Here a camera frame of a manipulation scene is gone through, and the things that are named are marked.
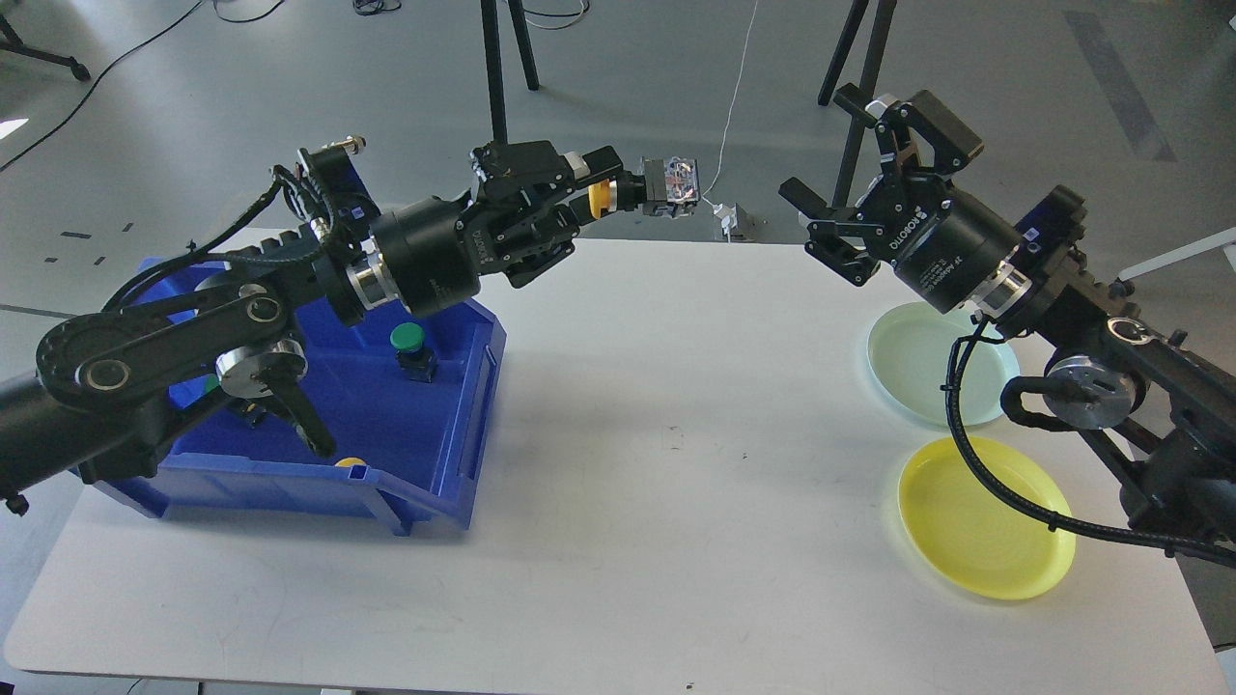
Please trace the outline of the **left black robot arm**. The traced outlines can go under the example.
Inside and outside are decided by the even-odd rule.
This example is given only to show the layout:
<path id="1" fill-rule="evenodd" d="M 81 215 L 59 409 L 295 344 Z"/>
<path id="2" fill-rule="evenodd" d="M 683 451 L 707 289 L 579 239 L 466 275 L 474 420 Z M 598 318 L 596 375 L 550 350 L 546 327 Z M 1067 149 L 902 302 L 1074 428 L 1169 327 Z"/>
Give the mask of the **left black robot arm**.
<path id="1" fill-rule="evenodd" d="M 412 317 L 459 305 L 486 275 L 517 289 L 574 254 L 613 211 L 655 214 L 665 169 L 627 169 L 612 147 L 557 153 L 489 142 L 468 156 L 476 190 L 382 211 L 353 169 L 365 139 L 300 150 L 218 237 L 151 265 L 100 312 L 49 329 L 35 371 L 2 383 L 2 502 L 74 469 L 84 484 L 151 479 L 173 441 L 227 404 L 260 406 L 310 453 L 337 444 L 300 388 L 295 309 L 325 298 L 345 325 L 398 302 Z"/>

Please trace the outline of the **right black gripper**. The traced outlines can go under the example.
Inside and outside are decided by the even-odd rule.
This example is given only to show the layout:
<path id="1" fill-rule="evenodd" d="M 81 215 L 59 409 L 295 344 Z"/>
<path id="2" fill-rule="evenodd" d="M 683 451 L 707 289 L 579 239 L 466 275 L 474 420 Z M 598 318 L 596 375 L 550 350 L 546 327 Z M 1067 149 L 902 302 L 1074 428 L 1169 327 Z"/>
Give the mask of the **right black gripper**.
<path id="1" fill-rule="evenodd" d="M 782 181 L 777 194 L 806 216 L 808 255 L 857 287 L 887 263 L 941 312 L 970 299 L 1020 242 L 1010 223 L 953 184 L 984 141 L 931 92 L 902 100 L 847 83 L 833 101 L 852 115 L 834 192 L 852 192 L 865 130 L 878 136 L 883 176 L 848 208 L 831 207 L 800 178 Z"/>

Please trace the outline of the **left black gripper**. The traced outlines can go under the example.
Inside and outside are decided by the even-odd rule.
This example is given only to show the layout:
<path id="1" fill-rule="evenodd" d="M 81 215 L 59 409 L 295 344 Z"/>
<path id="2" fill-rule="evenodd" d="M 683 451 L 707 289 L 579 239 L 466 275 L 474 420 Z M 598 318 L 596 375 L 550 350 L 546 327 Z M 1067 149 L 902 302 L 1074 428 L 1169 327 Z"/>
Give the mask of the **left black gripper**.
<path id="1" fill-rule="evenodd" d="M 646 178 L 612 146 L 557 153 L 549 141 L 489 142 L 468 156 L 476 199 L 433 197 L 371 224 L 370 305 L 429 317 L 480 292 L 486 275 L 522 289 L 574 255 L 581 228 L 646 202 Z M 570 194 L 582 192 L 570 202 Z"/>

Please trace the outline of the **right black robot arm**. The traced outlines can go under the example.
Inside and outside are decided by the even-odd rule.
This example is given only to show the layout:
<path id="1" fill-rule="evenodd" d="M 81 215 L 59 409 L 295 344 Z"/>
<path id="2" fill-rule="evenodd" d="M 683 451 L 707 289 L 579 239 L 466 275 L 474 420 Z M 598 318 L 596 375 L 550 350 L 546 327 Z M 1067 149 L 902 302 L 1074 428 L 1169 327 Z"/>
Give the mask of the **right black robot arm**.
<path id="1" fill-rule="evenodd" d="M 1121 283 L 1086 271 L 1082 197 L 1056 185 L 1007 223 L 953 183 L 983 141 L 931 92 L 902 100 L 847 84 L 834 100 L 874 132 L 880 174 L 857 207 L 831 207 L 798 178 L 777 193 L 806 216 L 808 255 L 843 279 L 865 284 L 887 263 L 936 310 L 975 307 L 976 328 L 950 348 L 941 387 L 946 425 L 975 479 L 1051 531 L 1232 566 L 1234 377 L 1184 350 L 1187 333 L 1163 335 L 1140 320 Z M 1036 334 L 1054 348 L 1043 373 L 1002 386 L 1002 413 L 1037 430 L 1077 432 L 1121 484 L 1126 528 L 1044 510 L 976 456 L 962 423 L 962 378 L 989 325 L 1001 340 Z"/>

